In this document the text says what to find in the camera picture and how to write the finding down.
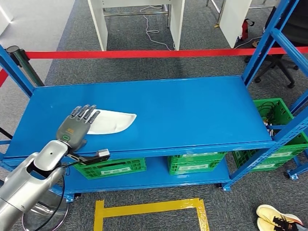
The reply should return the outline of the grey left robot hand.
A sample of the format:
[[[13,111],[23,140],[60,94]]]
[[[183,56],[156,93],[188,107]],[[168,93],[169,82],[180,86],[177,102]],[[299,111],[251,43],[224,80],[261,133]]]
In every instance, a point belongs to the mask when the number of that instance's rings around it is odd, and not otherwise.
[[[80,149],[87,143],[85,137],[99,114],[95,105],[77,106],[58,128],[56,139],[72,150]]]

